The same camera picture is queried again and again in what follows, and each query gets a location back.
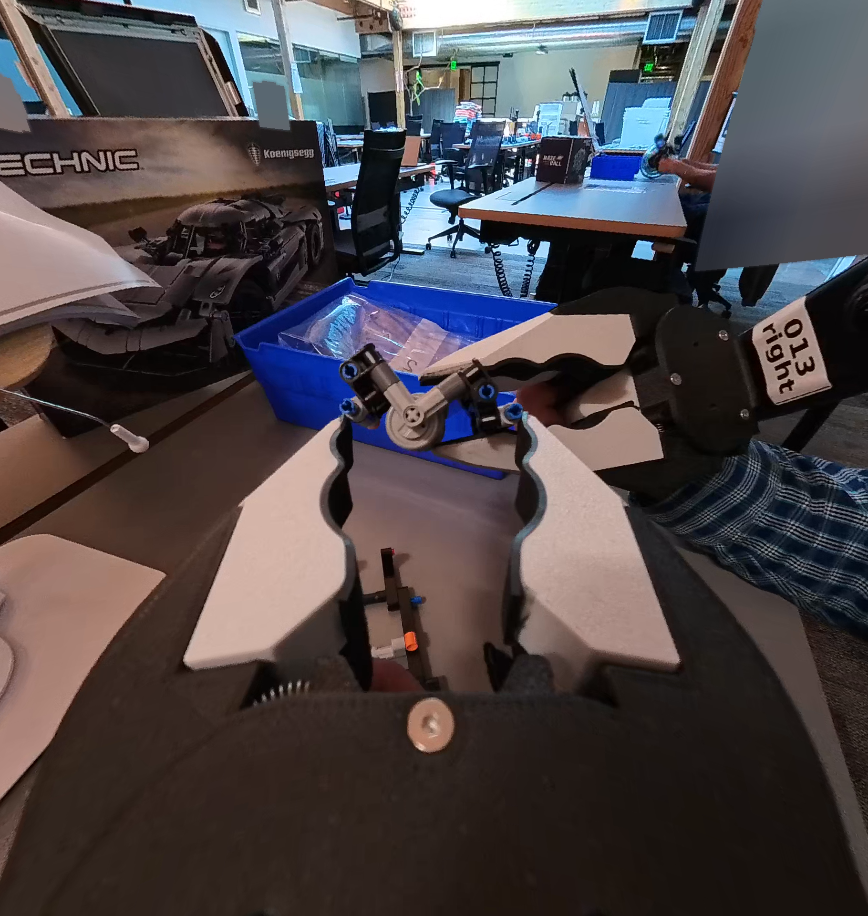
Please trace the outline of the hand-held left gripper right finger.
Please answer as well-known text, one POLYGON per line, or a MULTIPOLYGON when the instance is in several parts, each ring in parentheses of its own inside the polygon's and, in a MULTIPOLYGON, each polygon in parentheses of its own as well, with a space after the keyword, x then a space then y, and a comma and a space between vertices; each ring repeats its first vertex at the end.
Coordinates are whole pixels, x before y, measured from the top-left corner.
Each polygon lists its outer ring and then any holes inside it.
POLYGON ((623 499, 537 418, 518 422, 504 636, 542 658, 557 691, 584 691, 608 665, 680 669, 623 499))

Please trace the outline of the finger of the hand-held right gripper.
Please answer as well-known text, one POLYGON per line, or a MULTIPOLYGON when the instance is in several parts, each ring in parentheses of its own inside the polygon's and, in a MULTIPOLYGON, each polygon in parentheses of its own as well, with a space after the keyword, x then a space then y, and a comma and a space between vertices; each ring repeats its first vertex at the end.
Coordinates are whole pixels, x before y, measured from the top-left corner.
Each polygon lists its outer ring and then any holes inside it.
MULTIPOLYGON (((641 412, 634 378, 617 371, 577 394, 560 396, 563 418, 549 431, 593 472, 661 460, 664 450, 657 427, 641 412)), ((440 443, 438 457, 503 472, 517 470, 522 421, 481 438, 440 443)))
POLYGON ((518 390, 560 373, 591 383, 625 365, 635 343, 628 314, 547 312, 444 357, 429 366, 419 381, 435 385, 479 366, 498 390, 518 390))

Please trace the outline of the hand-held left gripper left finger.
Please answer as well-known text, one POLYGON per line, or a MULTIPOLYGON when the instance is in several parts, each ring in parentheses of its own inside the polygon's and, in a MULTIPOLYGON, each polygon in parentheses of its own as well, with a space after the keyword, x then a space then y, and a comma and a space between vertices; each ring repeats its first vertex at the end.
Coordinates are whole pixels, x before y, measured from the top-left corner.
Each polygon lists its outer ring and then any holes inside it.
POLYGON ((352 509, 351 422, 315 433, 246 497, 183 658, 190 670, 251 661, 283 682, 341 656, 363 690, 372 681, 352 509))

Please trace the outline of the lego car chassis assembly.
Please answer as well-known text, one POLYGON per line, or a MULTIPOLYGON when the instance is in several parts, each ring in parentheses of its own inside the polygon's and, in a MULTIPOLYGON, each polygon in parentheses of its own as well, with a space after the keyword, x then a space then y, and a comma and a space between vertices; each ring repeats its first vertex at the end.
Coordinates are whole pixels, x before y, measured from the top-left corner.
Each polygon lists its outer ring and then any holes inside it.
POLYGON ((425 603, 423 596, 403 584, 395 563, 395 552, 391 547, 380 550, 383 588, 362 596, 365 610, 385 605, 389 614, 398 617, 400 635, 391 637, 387 643, 371 645, 371 657, 378 661, 394 661, 405 668, 428 692, 442 692, 446 689, 443 677, 432 673, 427 637, 421 627, 420 609, 425 603))

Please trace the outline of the grey black lego joint piece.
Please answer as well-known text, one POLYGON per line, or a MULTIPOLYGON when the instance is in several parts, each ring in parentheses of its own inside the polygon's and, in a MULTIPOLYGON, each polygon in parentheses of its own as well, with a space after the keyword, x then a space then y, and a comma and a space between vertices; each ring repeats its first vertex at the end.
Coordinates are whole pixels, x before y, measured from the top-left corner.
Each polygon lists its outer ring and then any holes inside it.
POLYGON ((420 393, 408 389, 372 344, 342 362, 339 374, 352 393, 340 403, 341 415, 368 429, 383 425, 389 440, 406 451, 429 452, 447 442, 453 403, 469 416, 474 440, 514 429, 524 416, 517 403, 499 403, 496 382, 477 360, 438 375, 420 393))

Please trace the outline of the black lego set box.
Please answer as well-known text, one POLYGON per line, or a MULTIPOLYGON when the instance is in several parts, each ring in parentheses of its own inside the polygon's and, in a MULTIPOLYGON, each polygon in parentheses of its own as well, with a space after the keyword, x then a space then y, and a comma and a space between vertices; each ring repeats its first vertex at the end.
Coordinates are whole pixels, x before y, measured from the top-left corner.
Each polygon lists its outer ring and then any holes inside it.
POLYGON ((248 369, 234 336, 334 278, 313 122, 31 118, 0 129, 0 180, 100 236, 153 287, 63 318, 26 393, 108 421, 248 369))

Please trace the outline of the person's right hand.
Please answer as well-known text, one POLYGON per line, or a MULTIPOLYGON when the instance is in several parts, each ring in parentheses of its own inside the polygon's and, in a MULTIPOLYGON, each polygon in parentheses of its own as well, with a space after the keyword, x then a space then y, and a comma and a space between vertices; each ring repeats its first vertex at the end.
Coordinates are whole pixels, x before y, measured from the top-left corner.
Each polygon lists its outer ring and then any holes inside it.
POLYGON ((516 401, 527 414, 546 427, 569 427, 560 396, 555 385, 540 383, 520 388, 516 401))

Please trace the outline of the person's left hand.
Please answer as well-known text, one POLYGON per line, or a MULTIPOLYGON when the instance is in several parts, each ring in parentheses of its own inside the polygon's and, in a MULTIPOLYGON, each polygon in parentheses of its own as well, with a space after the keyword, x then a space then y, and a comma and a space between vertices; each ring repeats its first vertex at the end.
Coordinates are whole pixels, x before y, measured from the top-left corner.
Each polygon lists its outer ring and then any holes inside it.
POLYGON ((409 670, 393 659, 372 660, 370 690, 375 693, 425 693, 424 686, 409 670))

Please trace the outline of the wood edged office desk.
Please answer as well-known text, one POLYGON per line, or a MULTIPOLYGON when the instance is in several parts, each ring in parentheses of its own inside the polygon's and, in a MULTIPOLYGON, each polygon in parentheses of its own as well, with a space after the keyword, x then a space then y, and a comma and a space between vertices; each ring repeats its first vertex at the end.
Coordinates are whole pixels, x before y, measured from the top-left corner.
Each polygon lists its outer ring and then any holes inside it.
POLYGON ((482 241, 548 243, 536 298, 561 304, 614 286, 676 291, 687 223, 673 176, 594 180, 580 185, 534 177, 460 207, 481 224, 482 241))

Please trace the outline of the small blue bin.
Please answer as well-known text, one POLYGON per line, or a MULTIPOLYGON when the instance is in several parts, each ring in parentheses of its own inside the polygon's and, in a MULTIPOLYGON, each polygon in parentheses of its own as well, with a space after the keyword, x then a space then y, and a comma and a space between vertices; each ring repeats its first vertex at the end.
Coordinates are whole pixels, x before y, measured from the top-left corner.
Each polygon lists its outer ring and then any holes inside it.
POLYGON ((643 152, 602 152, 590 161, 589 177, 594 180, 633 180, 640 173, 643 157, 643 152))

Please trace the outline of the black cube box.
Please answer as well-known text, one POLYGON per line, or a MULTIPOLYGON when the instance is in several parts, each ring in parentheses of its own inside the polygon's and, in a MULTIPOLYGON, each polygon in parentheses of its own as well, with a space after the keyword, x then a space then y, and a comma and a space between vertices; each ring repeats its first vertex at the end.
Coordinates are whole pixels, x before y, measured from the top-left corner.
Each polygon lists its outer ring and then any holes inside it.
POLYGON ((546 136, 540 141, 535 179, 545 184, 580 186, 595 151, 589 136, 546 136))

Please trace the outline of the black office chair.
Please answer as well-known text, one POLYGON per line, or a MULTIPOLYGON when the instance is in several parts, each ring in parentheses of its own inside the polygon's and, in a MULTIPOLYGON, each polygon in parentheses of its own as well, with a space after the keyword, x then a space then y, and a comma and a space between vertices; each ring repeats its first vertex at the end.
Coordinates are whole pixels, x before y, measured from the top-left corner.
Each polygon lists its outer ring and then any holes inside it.
POLYGON ((448 162, 451 179, 450 189, 433 192, 429 201, 450 213, 450 227, 428 238, 426 250, 431 250, 432 241, 440 237, 456 239, 451 247, 451 258, 456 257, 456 246, 469 235, 481 241, 480 230, 465 223, 460 216, 460 208, 503 186, 503 179, 498 176, 498 156, 504 139, 504 125, 497 122, 479 121, 474 124, 471 147, 461 163, 448 162))
MULTIPOLYGON (((404 130, 366 131, 361 164, 402 166, 404 130)), ((343 276, 367 277, 402 254, 401 205, 394 178, 371 179, 354 189, 348 230, 334 235, 337 267, 343 276)))

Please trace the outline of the white rounded base board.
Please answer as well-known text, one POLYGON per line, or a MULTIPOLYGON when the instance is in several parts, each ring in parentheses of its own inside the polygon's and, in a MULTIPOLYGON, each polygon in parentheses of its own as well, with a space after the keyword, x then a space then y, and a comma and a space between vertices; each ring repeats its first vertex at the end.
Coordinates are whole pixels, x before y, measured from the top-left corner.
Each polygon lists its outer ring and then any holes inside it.
POLYGON ((0 547, 0 801, 163 572, 34 535, 0 547))

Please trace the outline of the clear plastic parts bag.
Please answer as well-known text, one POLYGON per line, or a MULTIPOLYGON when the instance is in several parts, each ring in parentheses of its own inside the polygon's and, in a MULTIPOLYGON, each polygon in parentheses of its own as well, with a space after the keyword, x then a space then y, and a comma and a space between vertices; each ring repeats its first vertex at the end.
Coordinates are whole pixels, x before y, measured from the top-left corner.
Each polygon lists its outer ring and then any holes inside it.
POLYGON ((461 333, 395 306, 343 295, 309 319, 281 331, 285 349, 344 362, 368 344, 396 372, 422 375, 434 363, 473 343, 461 333))

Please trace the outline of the wooden top desk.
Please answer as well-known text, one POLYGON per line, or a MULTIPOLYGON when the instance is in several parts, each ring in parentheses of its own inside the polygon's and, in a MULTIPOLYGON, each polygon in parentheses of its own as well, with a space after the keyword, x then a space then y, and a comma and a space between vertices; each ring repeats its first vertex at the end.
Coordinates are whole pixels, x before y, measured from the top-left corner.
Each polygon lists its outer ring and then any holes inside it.
POLYGON ((395 183, 411 181, 418 176, 427 176, 436 171, 433 163, 418 164, 413 167, 395 167, 380 166, 371 163, 365 164, 347 164, 336 167, 326 167, 323 170, 325 179, 325 189, 328 197, 334 197, 339 192, 349 189, 356 189, 363 184, 367 185, 371 179, 382 178, 387 181, 394 178, 395 183))

